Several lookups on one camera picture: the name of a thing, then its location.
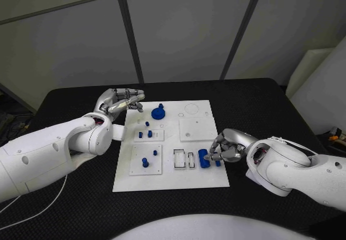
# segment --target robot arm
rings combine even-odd
[[[321,204],[346,211],[346,158],[316,153],[308,157],[288,142],[276,137],[257,140],[226,129],[205,159],[234,163],[247,155],[247,177],[267,190],[286,197],[298,189]],[[214,154],[218,145],[226,151]]]
[[[123,141],[126,127],[113,124],[120,112],[143,112],[145,92],[109,89],[94,112],[27,134],[0,148],[0,202],[44,188]]]

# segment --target blue object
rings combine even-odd
[[[165,106],[164,106],[164,104],[161,103],[161,104],[159,104],[159,107],[155,108],[154,111],[152,111],[152,117],[154,117],[154,119],[161,120],[161,119],[165,118],[165,115],[166,115]]]
[[[211,162],[208,160],[205,160],[205,155],[208,155],[208,150],[207,149],[198,150],[200,163],[201,163],[201,167],[204,169],[211,167]]]
[[[143,158],[142,162],[143,162],[143,167],[148,168],[151,165],[149,160],[146,158]]]
[[[217,164],[217,167],[221,167],[223,166],[223,163],[221,161],[216,161],[216,164]]]

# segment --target black table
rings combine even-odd
[[[283,137],[327,153],[278,83],[269,79],[149,83],[57,89],[50,92],[31,132],[80,118],[94,110],[109,88],[146,92],[145,101],[210,100],[217,129],[239,129],[259,139]],[[125,124],[126,112],[116,123]],[[303,232],[342,214],[293,190],[275,195],[247,177],[247,161],[227,163],[230,187],[113,192],[122,143],[68,175],[60,199],[47,212],[0,232],[0,239],[112,239],[136,226],[187,214],[250,217]],[[2,213],[0,226],[35,215],[53,202],[64,180],[25,195]],[[0,209],[11,201],[2,203]]]

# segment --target white platform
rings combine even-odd
[[[162,120],[155,120],[152,117],[152,110],[159,107],[161,103],[165,107],[166,116]],[[210,101],[161,101],[143,102],[142,104],[143,113],[135,110],[128,111],[125,123],[128,133],[120,147],[113,191],[129,192],[230,187],[224,161],[221,161],[220,167],[216,162],[211,162],[210,168],[201,168],[200,149],[210,149],[214,141],[201,141],[200,139],[200,141],[181,142],[181,119],[201,118],[203,121],[198,123],[203,123],[201,131],[205,129],[204,123],[208,122],[208,124],[211,124],[211,122],[214,122]],[[135,142],[139,131],[145,134],[149,130],[165,130],[165,140],[158,142]],[[211,132],[211,135],[213,134],[218,136],[217,128],[216,131]],[[156,143],[162,145],[162,174],[130,175],[133,146],[154,145]],[[185,151],[187,168],[182,170],[175,170],[175,149],[184,149]],[[194,153],[195,168],[190,168],[190,153]],[[149,155],[149,153],[139,156],[139,159],[148,158],[151,166],[152,157],[155,155],[146,155]]]

